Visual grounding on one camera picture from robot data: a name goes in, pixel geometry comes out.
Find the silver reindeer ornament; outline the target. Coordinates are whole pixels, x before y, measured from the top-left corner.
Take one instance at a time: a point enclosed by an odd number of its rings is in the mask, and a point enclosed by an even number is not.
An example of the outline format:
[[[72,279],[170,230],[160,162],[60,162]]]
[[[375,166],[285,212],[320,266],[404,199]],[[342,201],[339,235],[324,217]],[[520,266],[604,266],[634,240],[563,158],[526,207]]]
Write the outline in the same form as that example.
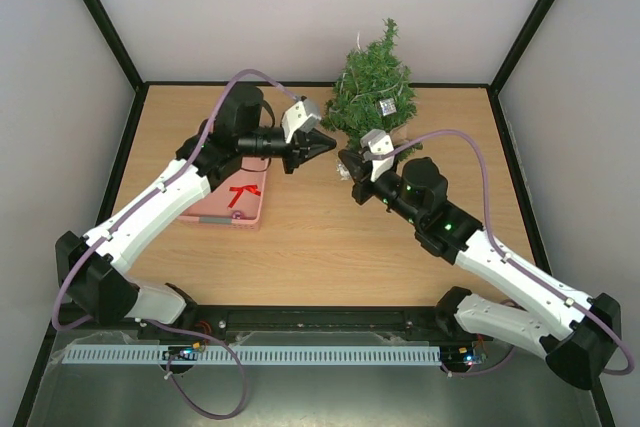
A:
[[[346,168],[346,166],[340,160],[338,160],[336,162],[336,171],[339,174],[340,179],[342,181],[350,181],[351,180],[351,175],[350,175],[348,169]]]

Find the beige felt ornament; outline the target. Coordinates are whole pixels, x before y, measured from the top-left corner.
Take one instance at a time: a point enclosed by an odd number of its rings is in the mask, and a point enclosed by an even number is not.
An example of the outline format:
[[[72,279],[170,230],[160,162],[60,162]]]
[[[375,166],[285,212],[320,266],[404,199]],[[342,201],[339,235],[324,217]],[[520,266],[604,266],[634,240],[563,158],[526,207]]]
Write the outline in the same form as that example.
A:
[[[408,125],[404,124],[392,129],[390,137],[395,149],[408,144],[411,141]]]

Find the silver gift box ornament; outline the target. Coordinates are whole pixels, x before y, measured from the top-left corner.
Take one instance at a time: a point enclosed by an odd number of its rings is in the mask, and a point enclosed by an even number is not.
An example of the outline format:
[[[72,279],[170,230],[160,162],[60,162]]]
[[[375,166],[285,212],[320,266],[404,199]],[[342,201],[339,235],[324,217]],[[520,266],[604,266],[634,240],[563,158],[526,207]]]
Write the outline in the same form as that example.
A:
[[[393,115],[397,112],[396,104],[393,98],[379,100],[378,107],[383,117]]]

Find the pink plastic basket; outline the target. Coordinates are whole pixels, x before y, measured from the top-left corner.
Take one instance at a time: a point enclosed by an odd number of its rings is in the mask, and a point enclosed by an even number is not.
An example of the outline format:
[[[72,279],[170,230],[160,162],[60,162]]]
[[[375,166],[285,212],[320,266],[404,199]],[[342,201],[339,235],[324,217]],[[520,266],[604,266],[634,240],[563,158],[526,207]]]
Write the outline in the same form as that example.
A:
[[[209,226],[258,230],[270,159],[244,158],[241,169],[178,219]]]

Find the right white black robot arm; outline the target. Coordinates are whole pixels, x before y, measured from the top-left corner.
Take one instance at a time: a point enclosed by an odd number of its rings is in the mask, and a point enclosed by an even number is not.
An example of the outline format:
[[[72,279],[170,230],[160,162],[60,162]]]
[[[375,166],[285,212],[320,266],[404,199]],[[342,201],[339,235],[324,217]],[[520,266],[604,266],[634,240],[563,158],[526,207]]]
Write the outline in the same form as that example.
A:
[[[378,198],[414,227],[424,250],[484,279],[516,304],[509,308],[455,287],[437,305],[443,336],[494,337],[542,358],[571,386],[594,387],[616,349],[612,337],[621,332],[615,299],[560,282],[492,240],[478,219],[448,200],[448,181],[431,158],[397,168],[391,159],[343,149],[339,159],[353,179],[358,204]]]

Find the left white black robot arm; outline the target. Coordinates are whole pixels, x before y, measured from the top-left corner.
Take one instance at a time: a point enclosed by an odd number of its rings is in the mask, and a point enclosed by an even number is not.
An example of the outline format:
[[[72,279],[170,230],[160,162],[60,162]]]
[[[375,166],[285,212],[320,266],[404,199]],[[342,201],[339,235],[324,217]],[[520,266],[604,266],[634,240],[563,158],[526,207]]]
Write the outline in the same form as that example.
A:
[[[279,159],[290,174],[336,142],[318,131],[318,107],[296,97],[282,117],[263,126],[271,108],[260,88],[227,86],[198,133],[177,150],[159,177],[122,210],[85,234],[71,231],[55,244],[65,272],[52,322],[58,329],[62,301],[70,298],[100,325],[122,319],[176,322],[187,307],[186,294],[169,284],[137,282],[128,271],[145,248],[177,217],[239,172],[244,159]]]

